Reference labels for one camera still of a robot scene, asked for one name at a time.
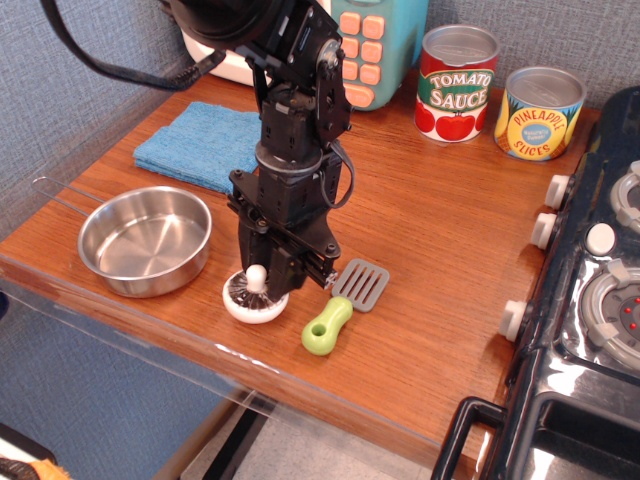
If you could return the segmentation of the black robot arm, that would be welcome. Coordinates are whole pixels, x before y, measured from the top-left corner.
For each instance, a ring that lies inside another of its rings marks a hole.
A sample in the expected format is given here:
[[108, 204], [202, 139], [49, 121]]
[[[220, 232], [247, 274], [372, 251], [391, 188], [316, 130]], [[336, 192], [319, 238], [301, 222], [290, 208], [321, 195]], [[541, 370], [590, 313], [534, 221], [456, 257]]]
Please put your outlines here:
[[230, 175], [243, 268], [266, 269], [272, 301], [306, 279], [330, 285], [341, 250], [327, 215], [348, 201], [338, 186], [352, 165], [338, 140], [353, 109], [337, 23], [316, 1], [173, 1], [170, 9], [185, 34], [243, 57], [253, 73], [258, 169]]

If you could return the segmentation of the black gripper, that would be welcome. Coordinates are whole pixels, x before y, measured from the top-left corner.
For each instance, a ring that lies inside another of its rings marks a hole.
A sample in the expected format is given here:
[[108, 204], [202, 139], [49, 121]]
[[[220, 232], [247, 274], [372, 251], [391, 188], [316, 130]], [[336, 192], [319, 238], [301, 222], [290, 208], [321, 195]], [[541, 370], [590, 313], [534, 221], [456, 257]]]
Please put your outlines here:
[[242, 267], [260, 265], [268, 271], [270, 300], [280, 300], [307, 279], [322, 288], [335, 282], [334, 262], [341, 249], [328, 214], [341, 169], [342, 159], [331, 152], [310, 172], [278, 172], [261, 165], [256, 174], [230, 174], [229, 207], [239, 218]]

